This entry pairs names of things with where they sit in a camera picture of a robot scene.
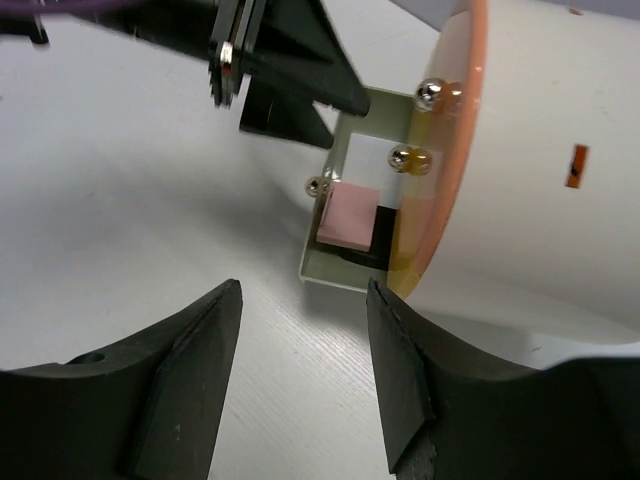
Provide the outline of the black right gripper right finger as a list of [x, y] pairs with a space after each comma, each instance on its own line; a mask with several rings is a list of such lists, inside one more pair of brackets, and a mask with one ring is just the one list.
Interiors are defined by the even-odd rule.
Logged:
[[637, 359], [579, 358], [535, 370], [449, 333], [377, 281], [366, 307], [394, 477], [638, 477]]

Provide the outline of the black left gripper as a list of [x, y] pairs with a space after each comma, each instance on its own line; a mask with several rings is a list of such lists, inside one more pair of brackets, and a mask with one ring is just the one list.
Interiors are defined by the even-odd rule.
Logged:
[[[263, 1], [3, 1], [1, 33], [47, 45], [45, 15], [69, 15], [209, 63], [216, 106], [229, 107], [241, 82], [246, 38]], [[330, 149], [333, 133], [310, 100], [251, 82], [239, 129], [245, 133]]]

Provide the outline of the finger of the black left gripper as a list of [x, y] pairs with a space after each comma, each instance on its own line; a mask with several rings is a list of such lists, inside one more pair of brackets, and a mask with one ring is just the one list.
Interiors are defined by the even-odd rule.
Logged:
[[364, 116], [370, 99], [321, 1], [269, 1], [248, 74], [303, 99]]

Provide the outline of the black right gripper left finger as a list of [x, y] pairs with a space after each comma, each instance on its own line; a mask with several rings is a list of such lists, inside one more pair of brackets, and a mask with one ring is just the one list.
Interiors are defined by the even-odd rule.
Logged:
[[68, 363], [1, 375], [5, 479], [205, 479], [237, 345], [242, 289]]

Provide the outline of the green bottom drawer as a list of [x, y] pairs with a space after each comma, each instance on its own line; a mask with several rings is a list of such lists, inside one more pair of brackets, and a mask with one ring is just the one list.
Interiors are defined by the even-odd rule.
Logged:
[[321, 173], [307, 181], [314, 206], [299, 267], [303, 281], [361, 292], [387, 277], [403, 180], [388, 159], [408, 152], [413, 113], [406, 94], [368, 93], [369, 113], [338, 117]]

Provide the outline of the pink square makeup sponge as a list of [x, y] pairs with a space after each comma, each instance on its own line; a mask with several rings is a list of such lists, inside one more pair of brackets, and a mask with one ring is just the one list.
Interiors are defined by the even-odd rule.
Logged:
[[334, 182], [316, 233], [320, 243], [368, 251], [379, 201], [376, 189]]

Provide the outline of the orange top drawer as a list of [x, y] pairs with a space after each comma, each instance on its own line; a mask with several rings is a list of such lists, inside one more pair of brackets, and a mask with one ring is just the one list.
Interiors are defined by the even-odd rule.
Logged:
[[482, 0], [456, 2], [442, 27], [426, 70], [426, 78], [415, 93], [414, 112], [442, 113], [451, 122], [439, 210], [442, 236], [458, 195], [474, 138], [487, 44], [488, 3]]

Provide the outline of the black square compact case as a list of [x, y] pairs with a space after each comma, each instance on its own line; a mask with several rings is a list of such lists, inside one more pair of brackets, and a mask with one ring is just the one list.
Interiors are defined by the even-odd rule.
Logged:
[[347, 262], [387, 271], [392, 248], [395, 217], [395, 209], [384, 206], [377, 207], [371, 246], [366, 252], [319, 242], [316, 242], [316, 244], [320, 251], [337, 255]]

